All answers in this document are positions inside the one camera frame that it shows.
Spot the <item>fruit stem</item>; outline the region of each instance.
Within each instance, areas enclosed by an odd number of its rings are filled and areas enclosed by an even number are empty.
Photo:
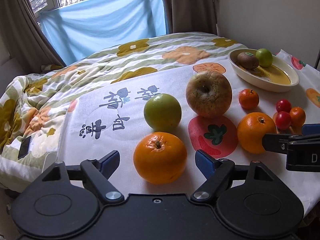
[[[205,85],[202,85],[202,87],[204,88],[204,91],[207,93],[209,92],[209,89],[205,86]]]

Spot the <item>blue sheet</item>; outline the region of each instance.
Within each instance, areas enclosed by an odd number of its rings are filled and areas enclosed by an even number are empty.
[[[38,21],[67,65],[98,50],[166,34],[162,0],[86,0],[42,12]]]

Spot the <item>chinese characters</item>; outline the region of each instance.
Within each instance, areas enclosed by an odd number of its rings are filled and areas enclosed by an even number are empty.
[[[113,92],[109,92],[110,95],[103,98],[103,99],[109,98],[108,103],[99,105],[99,107],[107,106],[110,109],[117,109],[119,106],[119,103],[121,103],[120,107],[122,107],[123,104],[130,101],[130,97],[127,97],[129,93],[131,92],[128,91],[127,88],[119,89],[116,94]]]
[[[130,117],[120,117],[119,114],[117,114],[117,116],[118,118],[113,121],[113,125],[112,125],[113,131],[124,129],[125,127],[124,127],[123,121],[128,121],[130,119]]]
[[[82,125],[82,129],[80,130],[79,136],[82,136],[82,138],[84,138],[88,133],[91,133],[91,136],[93,136],[93,133],[95,133],[95,138],[99,139],[101,131],[105,128],[106,126],[101,125],[101,119],[99,119],[95,122],[95,125],[93,125],[93,122],[91,123],[91,126],[86,126],[85,124]]]
[[[143,88],[140,88],[140,89],[141,91],[137,92],[137,94],[143,93],[142,97],[137,97],[135,99],[142,98],[142,100],[148,101],[153,96],[161,94],[161,93],[157,93],[159,88],[157,88],[155,85],[148,87],[148,89],[143,89]]]

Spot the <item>red fruit print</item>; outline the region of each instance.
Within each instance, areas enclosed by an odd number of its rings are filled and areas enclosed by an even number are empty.
[[[306,66],[306,63],[304,63],[303,61],[301,60],[298,60],[296,57],[292,56],[291,57],[291,63],[292,65],[298,69],[298,70],[301,70],[303,67]]]
[[[238,145],[237,129],[225,116],[214,119],[197,116],[189,122],[188,132],[193,148],[214,158],[230,155]]]
[[[211,146],[209,146],[204,141],[204,138],[201,135],[199,135],[199,137],[198,137],[198,142],[199,142],[200,148],[202,150],[204,150],[206,153],[210,153],[211,156],[213,156],[213,155],[221,155],[221,152],[218,149],[211,148]]]

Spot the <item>mandarin orange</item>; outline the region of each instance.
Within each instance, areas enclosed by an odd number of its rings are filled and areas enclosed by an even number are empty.
[[[243,149],[253,154],[265,152],[262,137],[266,133],[277,133],[275,122],[264,113],[247,114],[238,124],[237,135]]]
[[[302,127],[306,121],[306,113],[301,107],[293,107],[290,110],[291,125],[294,127]]]
[[[259,96],[253,89],[244,89],[239,93],[239,103],[243,109],[254,109],[259,104]]]
[[[154,132],[143,138],[133,154],[133,164],[138,174],[153,184],[175,181],[184,171],[187,150],[176,136]]]

